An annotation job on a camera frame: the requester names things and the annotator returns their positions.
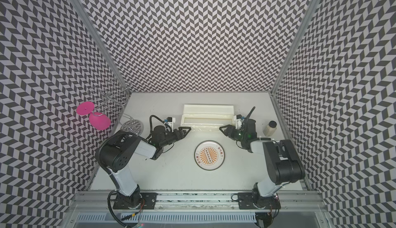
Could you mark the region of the clear plastic wrap sheet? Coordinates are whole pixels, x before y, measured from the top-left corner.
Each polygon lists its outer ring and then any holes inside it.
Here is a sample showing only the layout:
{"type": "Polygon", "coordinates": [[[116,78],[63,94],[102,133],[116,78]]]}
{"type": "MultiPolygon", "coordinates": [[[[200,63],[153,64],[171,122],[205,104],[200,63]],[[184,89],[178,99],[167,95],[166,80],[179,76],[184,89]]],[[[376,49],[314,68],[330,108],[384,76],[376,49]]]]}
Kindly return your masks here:
{"type": "Polygon", "coordinates": [[[210,132],[210,133],[220,133],[219,127],[213,126],[190,126],[192,132],[210,132]]]}

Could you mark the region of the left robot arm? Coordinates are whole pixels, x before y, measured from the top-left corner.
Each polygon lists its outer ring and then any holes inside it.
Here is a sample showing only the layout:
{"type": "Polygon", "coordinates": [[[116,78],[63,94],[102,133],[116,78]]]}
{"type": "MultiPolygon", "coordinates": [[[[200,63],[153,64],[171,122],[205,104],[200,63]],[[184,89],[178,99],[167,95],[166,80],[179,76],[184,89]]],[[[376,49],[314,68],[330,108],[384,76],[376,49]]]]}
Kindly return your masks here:
{"type": "Polygon", "coordinates": [[[184,139],[190,131],[191,127],[169,130],[165,126],[156,126],[147,139],[132,132],[118,131],[102,142],[96,152],[96,159],[115,185],[115,192],[110,194],[115,199],[110,199],[110,207],[138,209],[144,206],[140,186],[128,166],[133,155],[156,160],[164,153],[165,146],[184,139]]]}

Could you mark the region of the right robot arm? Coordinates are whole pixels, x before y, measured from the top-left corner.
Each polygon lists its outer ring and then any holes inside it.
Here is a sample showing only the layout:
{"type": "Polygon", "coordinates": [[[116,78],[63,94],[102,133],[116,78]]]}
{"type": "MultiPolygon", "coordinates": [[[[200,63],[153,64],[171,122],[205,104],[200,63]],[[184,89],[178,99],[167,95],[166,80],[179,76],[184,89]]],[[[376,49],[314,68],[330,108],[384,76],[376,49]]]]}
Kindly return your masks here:
{"type": "Polygon", "coordinates": [[[238,194],[240,208],[280,209],[276,193],[285,185],[304,179],[305,169],[291,140],[259,138],[255,123],[255,120],[246,118],[239,128],[233,125],[219,127],[226,137],[240,142],[243,150],[264,157],[265,167],[259,172],[265,173],[265,178],[255,183],[246,197],[238,194]]]}

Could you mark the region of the white plate orange sunburst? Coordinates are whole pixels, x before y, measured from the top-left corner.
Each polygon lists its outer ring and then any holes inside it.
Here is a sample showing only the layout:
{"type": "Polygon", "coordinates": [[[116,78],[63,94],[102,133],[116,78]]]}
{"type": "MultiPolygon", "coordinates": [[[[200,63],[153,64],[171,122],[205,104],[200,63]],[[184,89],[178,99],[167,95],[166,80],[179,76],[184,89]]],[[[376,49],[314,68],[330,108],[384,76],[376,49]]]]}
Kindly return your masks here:
{"type": "Polygon", "coordinates": [[[196,147],[194,159],[196,164],[203,170],[217,170],[225,161],[225,151],[218,142],[207,140],[196,147]]]}

